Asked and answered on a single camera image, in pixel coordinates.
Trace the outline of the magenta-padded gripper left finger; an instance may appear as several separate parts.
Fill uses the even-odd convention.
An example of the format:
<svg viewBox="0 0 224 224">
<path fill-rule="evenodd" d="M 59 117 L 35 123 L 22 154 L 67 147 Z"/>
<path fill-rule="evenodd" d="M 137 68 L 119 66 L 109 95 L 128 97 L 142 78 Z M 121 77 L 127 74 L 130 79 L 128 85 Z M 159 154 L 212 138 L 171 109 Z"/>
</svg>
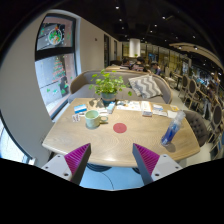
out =
<svg viewBox="0 0 224 224">
<path fill-rule="evenodd" d="M 42 169 L 79 185 L 91 154 L 91 144 L 87 143 L 66 155 L 58 154 Z"/>
</svg>

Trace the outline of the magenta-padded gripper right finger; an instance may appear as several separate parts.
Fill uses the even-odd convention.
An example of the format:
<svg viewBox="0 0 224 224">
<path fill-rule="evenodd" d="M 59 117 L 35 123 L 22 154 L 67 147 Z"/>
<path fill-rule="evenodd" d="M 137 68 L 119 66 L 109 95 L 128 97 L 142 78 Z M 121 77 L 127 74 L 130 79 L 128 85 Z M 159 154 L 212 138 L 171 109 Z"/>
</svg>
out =
<svg viewBox="0 0 224 224">
<path fill-rule="evenodd" d="M 133 144 L 132 153 L 145 185 L 182 169 L 182 167 L 167 154 L 158 155 L 136 143 Z"/>
</svg>

